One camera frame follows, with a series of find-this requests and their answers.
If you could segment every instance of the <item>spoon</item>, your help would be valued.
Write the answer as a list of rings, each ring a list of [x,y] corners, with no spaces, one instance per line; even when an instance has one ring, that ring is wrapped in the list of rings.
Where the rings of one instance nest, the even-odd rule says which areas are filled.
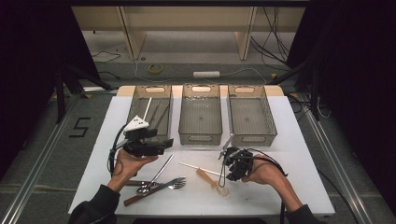
[[[158,174],[156,174],[154,176],[154,178],[152,178],[151,182],[147,185],[144,185],[142,187],[140,187],[139,189],[136,190],[136,194],[139,196],[146,196],[149,194],[149,191],[151,190],[151,185],[153,185],[154,181],[158,178],[158,176],[160,176],[160,174],[163,172],[163,170],[165,169],[165,167],[168,165],[168,163],[172,160],[172,158],[174,157],[174,155],[172,154],[168,160],[165,162],[165,164],[163,165],[163,167],[161,168],[161,170],[158,172]]]
[[[218,185],[216,181],[214,181],[212,178],[210,178],[205,171],[201,170],[200,168],[197,169],[197,174],[202,177],[206,182],[212,186],[212,189],[216,189],[219,195],[221,196],[227,196],[229,191],[226,188],[222,188]]]

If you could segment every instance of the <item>clear plastic container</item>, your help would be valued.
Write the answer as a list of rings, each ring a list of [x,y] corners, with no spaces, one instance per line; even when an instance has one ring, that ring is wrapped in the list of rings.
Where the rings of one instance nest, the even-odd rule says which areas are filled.
[[[230,127],[235,147],[269,147],[277,136],[264,86],[228,87]]]
[[[149,104],[145,121],[149,129],[157,129],[157,136],[151,137],[150,142],[163,142],[169,138],[171,114],[172,86],[136,86],[128,122],[139,116],[143,119]]]
[[[222,122],[219,85],[183,86],[178,132],[182,145],[220,144]]]

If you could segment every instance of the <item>metal rail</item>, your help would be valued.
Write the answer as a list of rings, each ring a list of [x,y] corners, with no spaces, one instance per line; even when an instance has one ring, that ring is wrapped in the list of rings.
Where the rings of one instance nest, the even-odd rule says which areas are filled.
[[[73,110],[77,101],[78,101],[78,96],[72,95],[68,107],[66,108],[66,112],[63,120],[59,124],[55,125],[55,128],[53,129],[49,137],[49,140],[47,141],[46,145],[44,145],[40,155],[38,156],[38,159],[35,162],[32,171],[27,176],[24,183],[21,185],[21,188],[17,193],[17,196],[14,198],[13,202],[7,209],[6,215],[2,220],[2,224],[17,223],[18,218],[20,217],[24,206],[27,204],[27,201],[29,200],[29,197],[32,194],[32,191],[35,187],[35,183],[37,182],[38,178],[41,176],[50,158],[50,155],[52,154],[53,149],[55,149],[59,141],[59,138],[62,132],[64,131],[64,126],[69,120],[70,112]]]
[[[302,96],[303,101],[309,101],[305,96]],[[346,199],[348,200],[353,213],[355,214],[356,218],[358,219],[360,224],[369,224],[373,223],[370,219],[370,216],[367,212],[367,209],[361,200],[361,197],[357,190],[355,189],[352,181],[350,180],[349,176],[347,175],[346,170],[344,169],[342,163],[337,157],[337,154],[332,147],[332,144],[327,137],[327,134],[323,130],[319,121],[316,121],[314,116],[311,112],[307,113],[307,117],[309,123],[311,124],[312,129],[317,136],[320,145],[323,149],[323,152],[326,155],[327,160],[334,171],[335,177],[337,178],[342,191],[345,194]]]

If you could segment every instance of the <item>wooden handle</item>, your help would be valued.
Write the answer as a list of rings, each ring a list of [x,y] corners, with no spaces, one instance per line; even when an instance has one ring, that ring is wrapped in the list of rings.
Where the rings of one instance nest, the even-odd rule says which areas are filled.
[[[218,183],[216,183],[214,180],[212,180],[212,178],[210,178],[210,176],[208,176],[205,171],[201,170],[200,168],[197,169],[197,174],[203,178],[207,183],[210,184],[210,186],[212,186],[212,188],[216,188],[218,186]]]
[[[140,180],[128,180],[127,182],[126,182],[126,185],[127,186],[143,186],[143,185],[148,185],[148,184],[150,184],[151,183],[151,181],[140,181]]]
[[[144,198],[148,197],[149,195],[151,195],[151,194],[157,192],[158,190],[160,190],[160,189],[166,189],[167,187],[168,187],[167,185],[161,185],[161,186],[159,186],[159,187],[157,187],[157,188],[155,188],[155,189],[151,189],[150,192],[149,192],[149,194],[146,195],[146,196],[138,196],[138,195],[136,195],[136,196],[134,196],[134,197],[132,197],[132,198],[130,198],[130,199],[125,200],[125,201],[124,201],[124,205],[125,205],[125,206],[128,206],[128,205],[130,205],[131,203],[135,203],[135,202],[139,201],[140,199],[144,199]]]
[[[129,204],[131,204],[131,203],[135,203],[135,202],[137,202],[137,201],[139,201],[140,199],[142,199],[142,198],[144,198],[144,196],[134,196],[134,197],[132,197],[132,198],[130,198],[130,199],[127,199],[127,200],[125,200],[124,201],[124,205],[125,206],[128,206]]]

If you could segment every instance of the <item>white table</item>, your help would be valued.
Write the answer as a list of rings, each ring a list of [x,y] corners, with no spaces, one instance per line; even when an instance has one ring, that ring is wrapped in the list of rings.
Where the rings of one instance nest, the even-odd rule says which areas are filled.
[[[116,96],[112,99],[70,207],[70,213],[79,203],[89,201],[99,189],[100,184],[105,185],[109,181],[110,174],[106,168],[108,150],[112,147],[120,127],[127,120],[131,101],[132,97]],[[334,214],[330,199],[318,176],[287,97],[269,96],[268,101],[278,134],[270,147],[255,148],[262,150],[281,164],[284,171],[289,174],[288,179],[301,201],[309,204],[315,215]],[[158,182],[163,183],[178,176],[186,176],[187,186],[183,189],[163,189],[129,206],[124,206],[123,201],[135,196],[137,187],[125,187],[120,192],[120,204],[116,214],[134,217],[265,217],[278,215],[281,201],[276,191],[271,187],[226,180],[226,187],[229,188],[230,194],[227,197],[221,197],[195,173],[195,169],[179,164],[182,161],[220,173],[221,161],[218,161],[218,155],[230,136],[226,96],[221,95],[223,134],[218,147],[186,147],[180,144],[178,136],[180,107],[181,97],[174,94],[170,132],[170,137],[175,139],[174,145],[166,149],[157,161],[143,167],[134,179],[151,180],[169,156],[174,154],[175,157],[160,175]]]

